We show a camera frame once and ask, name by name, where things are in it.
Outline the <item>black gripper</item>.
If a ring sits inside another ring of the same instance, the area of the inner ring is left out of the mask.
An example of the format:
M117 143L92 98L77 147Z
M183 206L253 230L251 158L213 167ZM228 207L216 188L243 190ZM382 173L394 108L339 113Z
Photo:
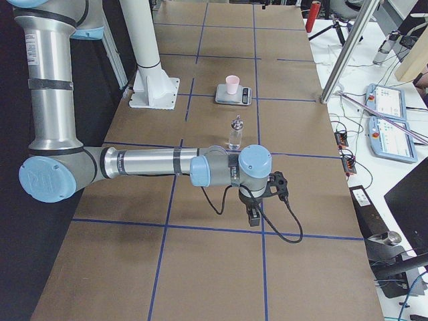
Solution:
M245 212L248 216L249 226L259 226L263 195L251 196L248 191L239 189L239 199L245 205Z

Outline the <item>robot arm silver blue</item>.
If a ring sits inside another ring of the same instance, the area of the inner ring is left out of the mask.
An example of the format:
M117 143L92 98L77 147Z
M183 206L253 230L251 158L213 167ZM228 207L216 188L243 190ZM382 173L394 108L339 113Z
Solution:
M70 224L72 215L95 219L160 223L167 213L167 200L149 187L167 187L172 179L137 178L101 182L101 187L117 191L119 186L135 191L126 200L135 201L126 208L117 200L91 201L79 191L59 203L41 203L21 187L18 169L27 156L34 129L31 98L27 88L22 28L16 24L12 6L1 2L1 229L3 233L29 233L36 229L59 231ZM105 139L119 104L120 91L100 41L72 41L72 67L76 81L76 132L88 146L100 146Z

